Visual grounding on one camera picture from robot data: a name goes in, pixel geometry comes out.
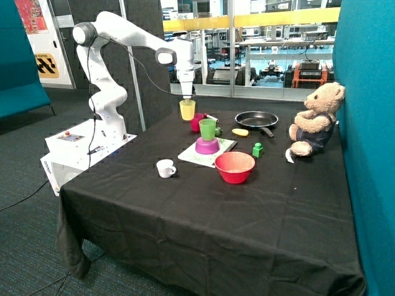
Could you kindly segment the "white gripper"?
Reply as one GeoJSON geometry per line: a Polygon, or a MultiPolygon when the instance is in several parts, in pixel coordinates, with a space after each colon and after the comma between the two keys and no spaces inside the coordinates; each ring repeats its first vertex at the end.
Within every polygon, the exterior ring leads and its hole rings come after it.
{"type": "MultiPolygon", "coordinates": [[[[177,78],[180,82],[182,95],[190,94],[192,97],[192,95],[194,94],[193,91],[194,70],[178,70],[177,78]]],[[[184,102],[185,104],[189,104],[191,102],[191,99],[186,98],[184,102]]]]}

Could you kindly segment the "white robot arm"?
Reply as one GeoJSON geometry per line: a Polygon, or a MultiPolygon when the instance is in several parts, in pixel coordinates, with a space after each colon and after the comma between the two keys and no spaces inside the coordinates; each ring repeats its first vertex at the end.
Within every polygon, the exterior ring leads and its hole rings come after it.
{"type": "Polygon", "coordinates": [[[81,22],[74,26],[72,36],[77,44],[77,56],[89,82],[98,88],[89,100],[92,111],[99,115],[104,124],[104,134],[111,142],[123,141],[127,136],[125,120],[118,113],[128,96],[110,74],[107,64],[128,61],[128,55],[116,50],[118,46],[145,47],[153,50],[155,60],[165,67],[174,66],[181,86],[183,102],[190,104],[194,94],[194,50],[191,40],[175,37],[164,41],[127,19],[112,12],[100,12],[93,22],[81,22]]]}

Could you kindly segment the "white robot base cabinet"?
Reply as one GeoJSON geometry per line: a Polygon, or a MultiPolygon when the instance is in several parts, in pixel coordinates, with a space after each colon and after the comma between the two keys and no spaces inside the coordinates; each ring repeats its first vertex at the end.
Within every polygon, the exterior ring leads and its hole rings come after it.
{"type": "Polygon", "coordinates": [[[41,164],[56,196],[61,187],[126,143],[134,134],[114,134],[102,120],[89,119],[45,139],[49,153],[41,164]],[[99,152],[89,150],[101,146],[99,152]]]}

